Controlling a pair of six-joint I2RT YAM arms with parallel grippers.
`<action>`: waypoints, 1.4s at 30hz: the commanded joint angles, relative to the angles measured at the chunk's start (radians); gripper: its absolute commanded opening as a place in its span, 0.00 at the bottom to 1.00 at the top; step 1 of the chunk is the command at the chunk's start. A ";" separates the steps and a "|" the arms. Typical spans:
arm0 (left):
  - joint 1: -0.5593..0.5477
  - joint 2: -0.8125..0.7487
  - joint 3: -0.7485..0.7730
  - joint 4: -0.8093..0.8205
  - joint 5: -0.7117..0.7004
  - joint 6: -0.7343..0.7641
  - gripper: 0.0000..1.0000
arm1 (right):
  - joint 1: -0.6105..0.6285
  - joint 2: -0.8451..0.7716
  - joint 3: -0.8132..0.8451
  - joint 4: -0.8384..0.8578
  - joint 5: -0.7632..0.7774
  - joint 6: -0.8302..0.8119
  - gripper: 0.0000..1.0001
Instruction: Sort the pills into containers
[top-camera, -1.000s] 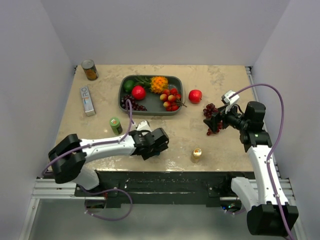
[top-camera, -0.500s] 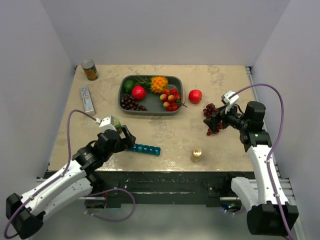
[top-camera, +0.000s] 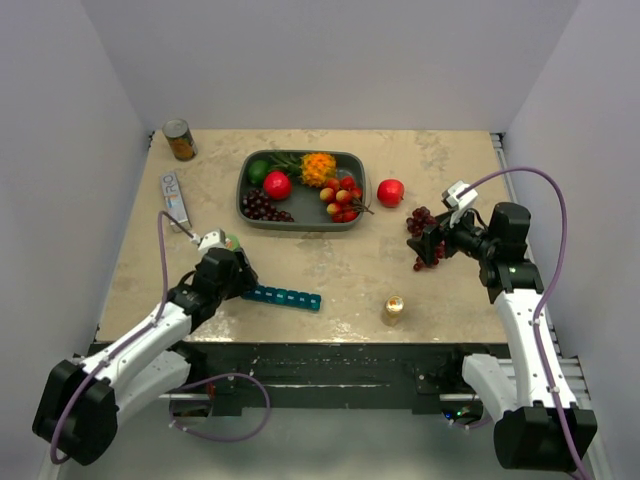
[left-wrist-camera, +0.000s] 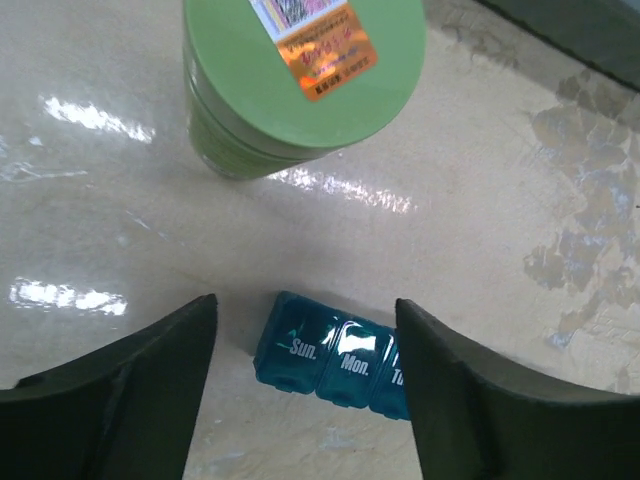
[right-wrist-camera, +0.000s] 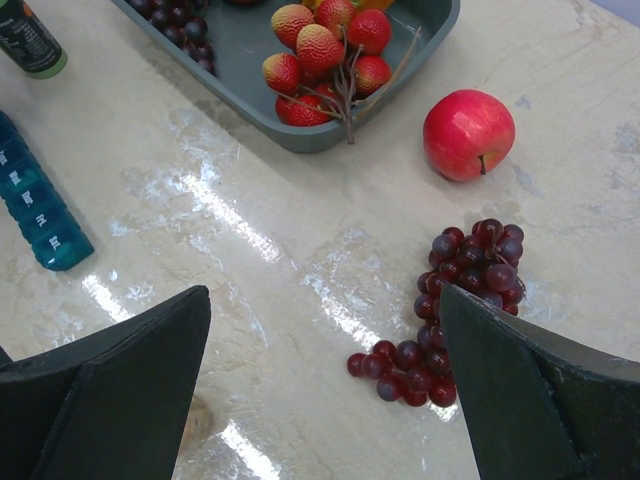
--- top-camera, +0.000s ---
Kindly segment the green pill bottle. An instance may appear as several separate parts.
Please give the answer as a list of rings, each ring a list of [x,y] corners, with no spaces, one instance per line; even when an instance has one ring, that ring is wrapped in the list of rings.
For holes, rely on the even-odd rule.
[[[235,235],[228,235],[225,240],[225,247],[228,250],[235,251],[240,247],[240,242]]]

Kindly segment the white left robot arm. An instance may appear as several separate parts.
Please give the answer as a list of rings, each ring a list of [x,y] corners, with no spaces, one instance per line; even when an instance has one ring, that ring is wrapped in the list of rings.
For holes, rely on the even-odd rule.
[[[32,431],[49,444],[49,459],[95,462],[110,446],[120,420],[134,407],[180,387],[200,390],[207,368],[182,358],[172,346],[211,319],[220,305],[258,284],[243,249],[214,247],[192,274],[169,289],[138,325],[101,352],[53,367],[36,410]]]

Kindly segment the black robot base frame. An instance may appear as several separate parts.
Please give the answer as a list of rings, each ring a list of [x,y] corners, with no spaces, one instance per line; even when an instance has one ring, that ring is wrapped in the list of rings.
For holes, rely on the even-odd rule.
[[[462,362],[515,356],[505,343],[238,343],[179,341],[187,380],[214,377],[216,416],[269,405],[294,409],[409,410],[438,414],[470,401]]]

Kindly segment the amber pill bottle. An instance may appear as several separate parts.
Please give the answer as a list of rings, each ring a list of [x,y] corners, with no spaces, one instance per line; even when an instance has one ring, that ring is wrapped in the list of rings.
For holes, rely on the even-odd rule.
[[[404,307],[404,300],[400,296],[390,296],[384,304],[383,322],[390,327],[397,325],[403,314]]]

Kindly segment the teal weekly pill organizer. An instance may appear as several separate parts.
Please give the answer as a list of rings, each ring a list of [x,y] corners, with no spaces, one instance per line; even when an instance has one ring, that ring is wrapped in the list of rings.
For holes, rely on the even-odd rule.
[[[258,285],[241,296],[244,300],[318,312],[322,297],[318,294]]]

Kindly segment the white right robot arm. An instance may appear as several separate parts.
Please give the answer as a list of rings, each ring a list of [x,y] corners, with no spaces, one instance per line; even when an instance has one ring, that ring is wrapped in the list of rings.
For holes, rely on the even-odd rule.
[[[531,214],[501,202],[484,223],[474,208],[434,216],[426,207],[406,220],[416,269],[462,253],[476,260],[479,278],[507,336],[514,375],[490,354],[471,354],[445,369],[448,386],[473,389],[494,422],[493,442],[505,469],[564,472],[576,479],[597,432],[590,410],[578,406],[561,369],[541,301],[538,268],[526,257]]]

